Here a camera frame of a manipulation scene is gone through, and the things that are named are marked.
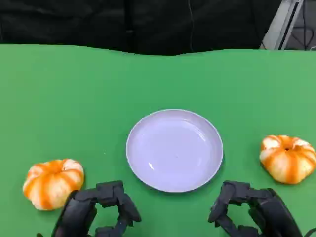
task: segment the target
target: orange striped pumpkin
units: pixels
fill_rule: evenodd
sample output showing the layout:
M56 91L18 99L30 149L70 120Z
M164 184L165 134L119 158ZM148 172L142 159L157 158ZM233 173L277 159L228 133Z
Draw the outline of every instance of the orange striped pumpkin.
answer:
M23 185L23 193L39 210L62 207L73 190L83 184L83 168L71 159L54 160L32 166Z
M260 161L275 180L297 184L314 171L316 153L298 137L270 135L261 143Z

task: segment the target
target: plate rim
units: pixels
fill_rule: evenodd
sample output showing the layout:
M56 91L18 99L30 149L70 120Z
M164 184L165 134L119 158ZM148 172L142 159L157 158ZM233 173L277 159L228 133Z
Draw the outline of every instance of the plate rim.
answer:
M173 190L164 190L164 189L161 189L161 188L158 188L158 187L155 187L154 185L149 185L146 181L144 181L143 179L141 179L137 173L135 172L135 170L133 169L133 166L131 165L130 161L129 161L129 158L128 158L128 144L130 143L130 139L131 139L131 136L133 135L134 131L136 130L136 128L147 118L155 115L155 114L158 114L158 113L163 113L163 112L168 112L168 111L181 111L181 112L186 112L186 113L190 113L190 114L193 114L197 117L200 117L201 119L203 119L204 121L206 121L208 123L209 126L211 126L217 137L219 138L219 141L220 141L220 144L221 144L221 157L220 157L220 162L219 162L219 165L216 167L216 170L215 172L210 175L209 178L207 178L207 180L205 182L203 182L202 184L194 187L194 188L189 188L189 189L185 189L185 190L181 190L181 191L173 191ZM223 140L222 140L222 137L221 135L219 134L218 130L216 129L216 127L210 122L208 121L205 117L193 112L193 111L189 111L189 110L184 110L184 109L163 109L163 110L158 110L158 111L154 111L144 117L142 117L134 126L133 128L131 129L128 137L127 137L127 141L126 141L126 147L125 147L125 152L126 152L126 159L127 159L127 162L128 162L128 165L129 167L131 168L131 170L133 171L133 173L136 175L136 177L141 180L144 184L146 184L147 186L149 187L152 187L156 190L159 190L159 191L162 191L162 192L167 192L167 193L185 193L185 192L190 192L190 191L193 191L193 190L196 190L202 186L204 186L205 184L207 184L217 173L218 173L218 170L220 169L220 167L222 166L222 163L223 163L223 158L224 158L224 145L223 145Z

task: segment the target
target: white plate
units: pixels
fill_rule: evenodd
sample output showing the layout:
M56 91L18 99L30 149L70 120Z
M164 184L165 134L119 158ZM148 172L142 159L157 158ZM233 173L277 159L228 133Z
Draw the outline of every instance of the white plate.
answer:
M207 183L223 160L223 143L205 118L186 110L161 110L140 120L127 139L136 176L165 192L186 192Z

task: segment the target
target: green tabletop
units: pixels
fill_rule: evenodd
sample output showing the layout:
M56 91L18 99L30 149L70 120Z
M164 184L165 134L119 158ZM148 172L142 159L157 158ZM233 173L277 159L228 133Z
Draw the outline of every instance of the green tabletop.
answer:
M227 50L176 57L139 56L75 46L0 46L0 223L2 236L50 236L60 210L37 211L22 194L35 163L72 158L85 187L122 179L143 217L126 237L226 236L207 222L224 180L275 189L303 233L316 226L316 173L299 185L275 182L259 163L262 138L299 136L316 146L316 54ZM194 111L222 136L225 160L196 191L156 191L133 174L125 143L143 116ZM246 207L236 224L252 225ZM99 212L92 228L115 223Z

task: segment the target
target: black backdrop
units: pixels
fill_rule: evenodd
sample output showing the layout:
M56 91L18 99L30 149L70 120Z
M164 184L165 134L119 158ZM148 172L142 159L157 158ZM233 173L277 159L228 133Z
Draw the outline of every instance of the black backdrop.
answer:
M157 55L256 49L280 3L281 0L0 0L0 40Z

